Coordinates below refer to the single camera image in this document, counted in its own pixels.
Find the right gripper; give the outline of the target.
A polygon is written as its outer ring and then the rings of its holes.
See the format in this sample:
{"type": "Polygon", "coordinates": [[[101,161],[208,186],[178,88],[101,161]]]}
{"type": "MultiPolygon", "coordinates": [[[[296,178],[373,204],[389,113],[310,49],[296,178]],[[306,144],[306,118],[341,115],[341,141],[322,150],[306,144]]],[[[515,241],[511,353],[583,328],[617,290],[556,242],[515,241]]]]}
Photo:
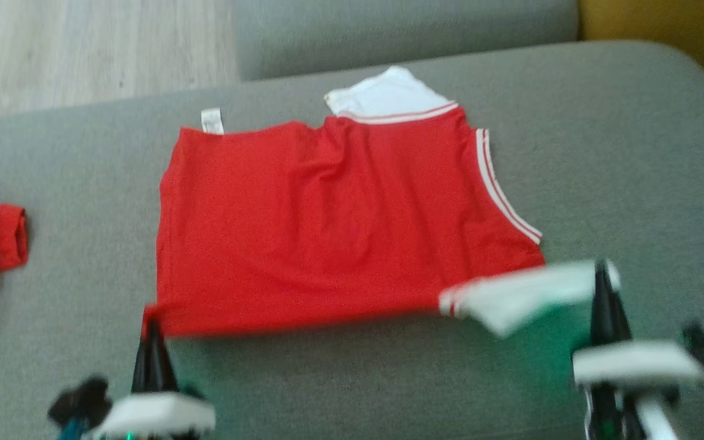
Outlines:
{"type": "Polygon", "coordinates": [[[682,388],[704,388],[704,325],[688,324],[680,340],[631,340],[614,278],[608,261],[595,263],[590,343],[605,345],[574,354],[585,438],[685,439],[674,409],[682,388]]]}

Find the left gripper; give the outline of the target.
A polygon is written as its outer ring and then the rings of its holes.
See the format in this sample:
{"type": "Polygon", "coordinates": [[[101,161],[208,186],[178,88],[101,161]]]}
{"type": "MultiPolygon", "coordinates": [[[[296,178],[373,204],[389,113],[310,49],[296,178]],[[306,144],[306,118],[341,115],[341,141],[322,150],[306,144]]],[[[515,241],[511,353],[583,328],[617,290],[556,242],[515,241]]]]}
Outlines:
{"type": "Polygon", "coordinates": [[[114,400],[108,387],[105,376],[89,376],[59,393],[48,407],[59,439],[201,439],[216,429],[212,404],[179,392],[157,320],[146,323],[135,356],[132,392],[146,393],[114,400]],[[150,391],[152,346],[156,392],[150,391]]]}

